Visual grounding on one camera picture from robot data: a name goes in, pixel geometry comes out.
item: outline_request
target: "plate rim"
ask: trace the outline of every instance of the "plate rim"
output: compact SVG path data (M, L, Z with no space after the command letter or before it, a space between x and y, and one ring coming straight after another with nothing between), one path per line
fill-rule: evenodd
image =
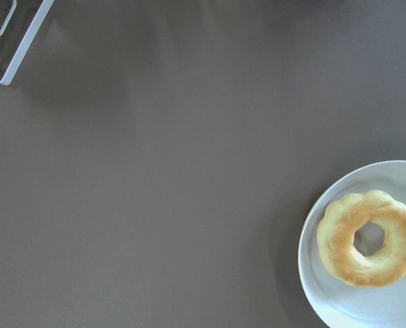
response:
M335 181L334 183L332 183L328 188L326 188L326 190L324 190L324 192L322 192L322 194L319 196L319 198L317 198L317 200L314 202L314 204L312 205L311 209L308 211L308 214L306 215L305 221L302 225L302 229L301 229L301 233L300 233L300 237L299 237L299 244L298 244L298 248L297 248L297 268L298 268L298 272L299 272L299 277L300 277L300 283L301 283L301 287L303 290L304 295L306 296L308 303L310 304L311 308L314 310L314 312L316 313L316 315L330 328L332 328L331 326L329 326L329 323L326 322L317 312L316 308L312 305L311 299L310 299L310 295L306 292L305 290L305 277L304 274L302 273L302 268L303 265L301 263L301 245L303 243L303 238L304 238L304 234L307 228L307 225L311 219L311 216L313 214L313 212L315 211L315 209L317 208L317 206L319 206L319 204L321 203L321 200L336 186L338 185L341 181L347 179L349 176L352 176L360 171L363 171L365 169L368 169L369 167L373 167L373 166L379 166L379 165L386 165L386 164L391 164L391 163L405 163L406 164L406 160L404 159L397 159L397 160L389 160L389 161L380 161L380 162L375 162L375 163L371 163L371 164L367 164L365 166L361 166L357 169L354 169L353 171L349 172L348 174L345 174L344 176L342 176L341 178L337 179L337 181Z

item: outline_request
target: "white plate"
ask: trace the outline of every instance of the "white plate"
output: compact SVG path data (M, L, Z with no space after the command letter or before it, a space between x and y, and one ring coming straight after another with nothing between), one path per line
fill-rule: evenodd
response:
M334 183L312 207L300 236L299 274L319 317L331 328L406 328L406 276L380 288L351 287L321 264L317 224L326 206L347 193L378 189L406 204L406 161L387 161L357 169Z

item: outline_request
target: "white object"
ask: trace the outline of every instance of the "white object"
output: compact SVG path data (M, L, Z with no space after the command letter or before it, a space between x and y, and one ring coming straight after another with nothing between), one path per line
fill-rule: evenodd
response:
M352 287L332 277L319 258L316 231L326 206L348 193L371 189L406 204L406 161L375 163L347 174L322 194L303 225L300 280L311 306L331 328L406 328L406 276L380 288Z
M3 77L1 78L0 84L9 85L10 82L12 82L13 77L16 74L16 71L18 70L22 60L24 59L24 56L27 53L27 50L30 47L31 42L33 41L34 37L36 36L36 33L38 32L39 27L41 26L42 22L44 21L46 14L48 14L48 11L50 10L53 2L54 2L54 0L44 0L42 2L42 5L40 5L27 32L25 33L23 39L21 40L21 43L19 44L18 49L16 50L11 62L9 63L9 66L8 66L6 72L4 73ZM12 0L12 7L10 8L10 11L8 12L8 15L5 18L4 23L0 29L0 36L2 36L5 33L5 28L7 27L13 13L15 12L16 6L17 6L17 0Z

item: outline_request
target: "donut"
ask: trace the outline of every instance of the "donut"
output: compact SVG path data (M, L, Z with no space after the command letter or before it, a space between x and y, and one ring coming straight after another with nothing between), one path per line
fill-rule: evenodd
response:
M384 231L381 248L363 256L354 236L371 222ZM381 287L406 275L406 205L380 190L350 193L330 203L317 230L319 256L336 279L350 286Z

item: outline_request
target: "wire rack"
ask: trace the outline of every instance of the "wire rack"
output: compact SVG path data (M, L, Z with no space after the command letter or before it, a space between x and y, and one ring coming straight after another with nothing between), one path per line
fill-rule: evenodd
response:
M0 84L9 85L54 0L0 0Z

